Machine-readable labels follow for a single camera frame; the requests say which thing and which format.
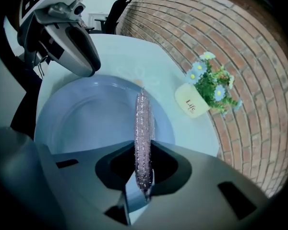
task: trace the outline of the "white table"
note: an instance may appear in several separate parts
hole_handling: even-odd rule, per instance
[[[120,35],[92,34],[101,68],[95,74],[121,77],[145,87],[168,115],[176,145],[216,156],[218,140],[208,114],[189,118],[175,101],[175,90],[185,83],[184,74],[157,44]],[[40,88],[36,119],[48,98],[80,77],[52,61]]]

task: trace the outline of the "brick wall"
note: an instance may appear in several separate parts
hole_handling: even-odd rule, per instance
[[[235,76],[243,107],[210,112],[219,158],[271,196],[288,176],[288,44],[257,0],[132,0],[118,33],[159,44],[182,71],[205,51]]]

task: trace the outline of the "yellow flower pot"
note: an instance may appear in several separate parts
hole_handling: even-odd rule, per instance
[[[189,83],[183,84],[176,90],[175,100],[180,108],[191,118],[196,118],[210,109],[195,86]]]

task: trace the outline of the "chair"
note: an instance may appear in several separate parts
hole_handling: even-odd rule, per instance
[[[118,24],[117,20],[124,12],[127,5],[132,0],[116,0],[112,5],[111,11],[108,17],[105,19],[96,19],[95,21],[99,21],[101,24],[100,30],[90,30],[89,34],[116,34],[116,26]]]

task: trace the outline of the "white plate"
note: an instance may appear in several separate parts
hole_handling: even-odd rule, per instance
[[[134,140],[135,101],[141,87],[118,77],[94,75],[75,80],[44,105],[35,142],[52,154],[76,152]],[[150,97],[157,141],[175,144],[171,123]]]

